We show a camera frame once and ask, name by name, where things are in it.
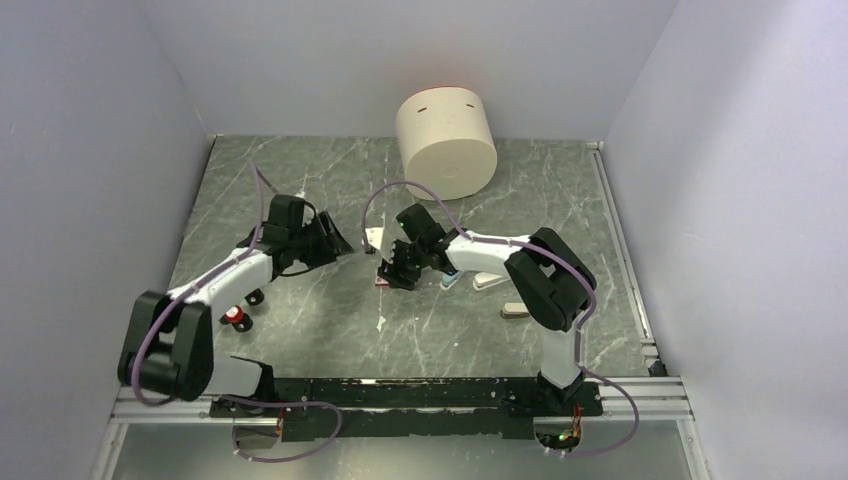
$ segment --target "white bucket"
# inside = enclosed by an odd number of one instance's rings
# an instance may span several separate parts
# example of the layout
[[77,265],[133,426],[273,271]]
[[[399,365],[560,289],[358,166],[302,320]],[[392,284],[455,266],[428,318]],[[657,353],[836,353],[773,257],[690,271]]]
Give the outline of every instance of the white bucket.
[[[404,177],[443,200],[467,197],[489,183],[498,154],[483,102],[460,87],[436,87],[409,97],[397,113]],[[421,189],[409,187],[430,200]]]

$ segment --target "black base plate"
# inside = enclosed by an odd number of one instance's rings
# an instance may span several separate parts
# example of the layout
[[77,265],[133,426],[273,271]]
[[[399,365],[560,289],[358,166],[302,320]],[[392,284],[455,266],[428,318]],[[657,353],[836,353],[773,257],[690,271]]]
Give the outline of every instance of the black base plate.
[[[277,378],[283,401],[304,397],[344,410],[340,437],[500,434],[532,439],[533,417],[570,417],[575,405],[583,416],[603,414],[598,385],[582,383],[560,404],[535,377]],[[228,401],[213,402],[213,418],[276,417],[278,409],[245,410]],[[283,441],[325,438],[336,415],[324,409],[294,409],[284,414]]]

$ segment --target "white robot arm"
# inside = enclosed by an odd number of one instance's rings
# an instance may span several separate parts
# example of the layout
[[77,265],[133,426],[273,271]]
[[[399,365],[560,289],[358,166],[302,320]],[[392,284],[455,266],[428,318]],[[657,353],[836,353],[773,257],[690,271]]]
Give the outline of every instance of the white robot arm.
[[[411,242],[389,238],[384,229],[368,229],[369,243],[383,257],[377,274],[393,288],[412,290],[425,267],[444,273],[486,272],[512,278],[531,316],[540,325],[540,375],[567,396],[582,383],[574,359],[573,321],[585,308],[586,292],[568,272],[513,242],[543,246],[568,261],[595,287],[595,278],[560,237],[543,228],[533,235],[493,237],[504,244],[473,242],[458,232],[445,232],[426,209],[415,204],[397,217]],[[466,231],[470,236],[476,234]]]
[[[276,195],[271,200],[261,238],[247,253],[252,237],[253,232],[221,263],[186,285],[138,297],[118,365],[122,383],[130,384],[135,357],[141,353],[141,387],[181,400],[225,393],[261,397],[262,388],[273,389],[273,371],[267,365],[214,354],[212,322],[226,317],[243,298],[249,304],[261,303],[261,287],[286,276],[283,271],[295,261],[313,269],[352,253],[353,248],[327,212],[317,213],[309,202],[290,195]],[[151,332],[151,325],[179,298],[182,301],[175,304],[161,328]],[[166,338],[162,333],[174,335]],[[140,352],[150,335],[150,347]]]

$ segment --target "gray marble table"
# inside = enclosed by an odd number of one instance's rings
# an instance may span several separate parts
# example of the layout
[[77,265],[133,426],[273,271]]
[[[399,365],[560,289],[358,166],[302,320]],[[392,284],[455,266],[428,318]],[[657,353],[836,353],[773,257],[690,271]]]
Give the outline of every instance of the gray marble table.
[[[585,363],[608,376],[647,375],[596,166],[580,143],[497,141],[498,167],[478,194],[448,202],[460,223],[493,235],[556,230],[595,274],[599,309],[587,325]],[[503,320],[511,284],[475,292],[471,275],[448,291],[426,272],[414,292],[374,286],[379,257],[359,248],[365,199],[387,180],[403,178],[391,138],[218,137],[185,230],[172,278],[181,285],[221,261],[250,231],[256,193],[252,157],[284,193],[304,192],[328,210],[357,252],[264,290],[246,307],[247,333],[214,325],[216,351],[271,364],[277,376],[403,378],[535,375],[541,341],[531,319]],[[369,226],[401,235],[395,215],[415,199],[389,189],[368,213]],[[434,202],[424,202],[447,225]]]

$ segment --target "white wall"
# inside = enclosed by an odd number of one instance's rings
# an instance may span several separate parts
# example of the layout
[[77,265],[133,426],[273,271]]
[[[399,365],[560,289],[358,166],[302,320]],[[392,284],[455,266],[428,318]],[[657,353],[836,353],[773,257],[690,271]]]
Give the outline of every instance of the white wall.
[[394,136],[463,85],[496,136],[600,139],[677,0],[141,0],[215,133]]
[[604,153],[714,478],[848,478],[848,3],[682,0]]
[[88,478],[208,147],[133,2],[0,3],[0,478]]

